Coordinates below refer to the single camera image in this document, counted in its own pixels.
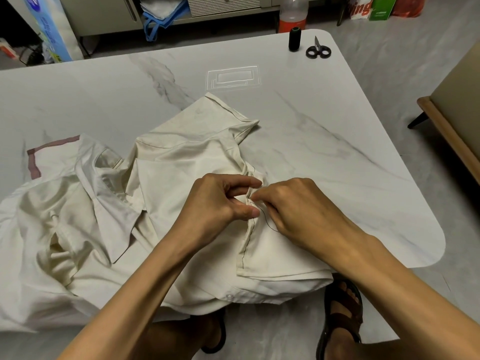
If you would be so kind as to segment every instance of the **white marble table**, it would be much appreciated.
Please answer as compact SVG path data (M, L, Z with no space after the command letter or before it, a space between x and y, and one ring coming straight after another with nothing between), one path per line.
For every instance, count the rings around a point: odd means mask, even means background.
M332 49L308 59L314 36ZM268 181L311 177L406 266L429 266L443 232L329 33L157 50L0 73L0 198L29 179L26 150L87 133L125 156L135 137L206 92L259 128L240 145Z

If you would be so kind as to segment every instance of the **black sandal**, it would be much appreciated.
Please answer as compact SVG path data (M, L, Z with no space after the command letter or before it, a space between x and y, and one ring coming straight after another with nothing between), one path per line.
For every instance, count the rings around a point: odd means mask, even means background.
M214 314L218 319L218 323L220 324L220 331L221 331L220 341L218 345L216 345L213 348L203 346L201 348L201 351L203 351L205 354L215 354L216 352L219 352L220 350L222 350L223 345L225 345L225 340L227 339L227 331L225 330L225 321L223 319L225 316L225 308L219 309Z
M358 303L345 290L339 288L340 282L344 282L346 287L355 294L358 298ZM342 313L330 313L330 304L332 301L337 301L348 309L352 314L352 318ZM360 291L351 280L339 273L334 273L333 283L329 284L325 289L325 326L318 341L316 359L324 360L328 340L336 328L345 328L345 330L352 334L355 342L361 343L362 339L360 338L359 330L362 323L363 304Z

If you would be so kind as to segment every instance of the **black thread spool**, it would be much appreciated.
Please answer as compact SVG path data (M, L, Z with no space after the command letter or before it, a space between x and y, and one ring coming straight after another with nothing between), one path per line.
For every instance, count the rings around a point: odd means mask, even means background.
M296 52L300 48L300 37L302 35L302 30L296 26L290 30L290 37L288 39L288 48L290 52Z

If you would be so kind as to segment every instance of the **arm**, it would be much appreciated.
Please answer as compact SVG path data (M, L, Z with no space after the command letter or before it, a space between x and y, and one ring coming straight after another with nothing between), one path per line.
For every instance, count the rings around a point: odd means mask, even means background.
M190 258L231 221L260 215L234 196L261 184L243 175L207 174L196 180L170 231L58 360L133 357L138 340Z
M480 326L351 222L311 179L261 188L279 231L353 280L397 335L426 359L479 359Z

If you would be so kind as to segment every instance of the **pink fabric trim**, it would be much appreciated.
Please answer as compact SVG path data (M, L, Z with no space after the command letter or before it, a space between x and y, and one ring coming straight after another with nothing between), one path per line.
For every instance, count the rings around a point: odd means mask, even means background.
M38 152L39 150L42 150L43 148L48 148L50 146L59 146L67 143L73 143L77 140L80 139L80 135L73 136L71 138L62 138L60 140L55 140L52 142L49 142L47 144L43 144L37 148L29 149L27 150L27 155L28 155L28 170L30 171L30 177L35 180L37 178L40 178L42 176L42 173L40 172L39 167L37 167L37 164L35 163L35 153Z

